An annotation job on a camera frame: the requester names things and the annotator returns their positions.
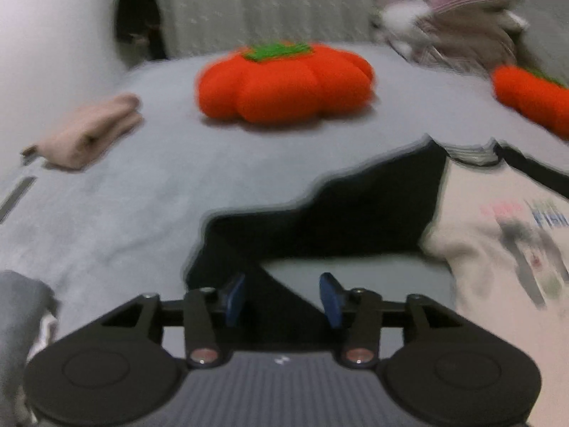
carrot plush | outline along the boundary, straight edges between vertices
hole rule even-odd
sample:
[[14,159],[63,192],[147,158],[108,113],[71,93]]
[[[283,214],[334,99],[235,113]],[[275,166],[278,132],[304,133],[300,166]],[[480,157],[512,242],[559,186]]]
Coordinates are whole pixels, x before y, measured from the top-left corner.
[[374,72],[357,54],[319,44],[245,48],[198,77],[197,103],[210,118],[284,124],[343,114],[373,96]]
[[568,88],[514,66],[496,69],[492,81],[502,104],[569,139]]

orange pumpkin plush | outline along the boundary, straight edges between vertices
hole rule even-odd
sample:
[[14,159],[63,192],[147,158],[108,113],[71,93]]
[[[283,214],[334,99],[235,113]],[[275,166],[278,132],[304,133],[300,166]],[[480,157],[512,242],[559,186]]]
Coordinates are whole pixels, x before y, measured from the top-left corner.
[[210,65],[197,80],[197,101],[213,119],[294,123],[343,114],[373,96],[373,68],[357,54],[319,44],[245,48]]

bed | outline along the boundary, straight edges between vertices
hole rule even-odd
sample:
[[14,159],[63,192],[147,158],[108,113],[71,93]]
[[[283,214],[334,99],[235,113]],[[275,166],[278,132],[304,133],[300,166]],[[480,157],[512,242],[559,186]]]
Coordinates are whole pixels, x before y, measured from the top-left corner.
[[[213,212],[299,200],[326,176],[408,148],[426,135],[454,145],[506,141],[569,172],[567,144],[500,105],[488,81],[408,64],[388,46],[333,44],[370,62],[377,98],[357,115],[287,130],[203,116],[193,97],[195,78],[220,52],[131,70],[118,90],[140,95],[143,127],[85,172],[63,172],[36,160],[2,178],[1,198],[22,178],[37,179],[0,225],[0,269],[54,290],[60,338],[140,293],[181,298],[184,270]],[[271,264],[269,271],[317,307],[322,272],[333,273],[346,288],[377,290],[388,300],[416,292],[454,304],[446,265],[422,258],[287,261]],[[382,356],[401,344],[399,332],[386,332]],[[164,347],[183,356],[181,331],[167,330]]]

gray striped surface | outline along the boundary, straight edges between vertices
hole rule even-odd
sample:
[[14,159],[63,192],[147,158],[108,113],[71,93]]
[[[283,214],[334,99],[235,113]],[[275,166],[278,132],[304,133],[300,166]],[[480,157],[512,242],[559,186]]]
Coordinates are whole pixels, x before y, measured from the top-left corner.
[[190,374],[162,409],[129,427],[422,427],[369,371],[330,353],[235,353]]

pumpkin plush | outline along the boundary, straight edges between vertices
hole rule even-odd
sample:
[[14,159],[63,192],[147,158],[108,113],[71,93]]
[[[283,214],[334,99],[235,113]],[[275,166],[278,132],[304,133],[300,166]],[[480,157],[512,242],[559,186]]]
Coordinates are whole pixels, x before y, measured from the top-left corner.
[[539,72],[502,66],[492,75],[496,98],[533,122],[569,139],[569,89]]
[[264,45],[207,67],[197,80],[197,102],[212,119],[295,123],[361,109],[373,96],[373,77],[355,53],[319,44]]

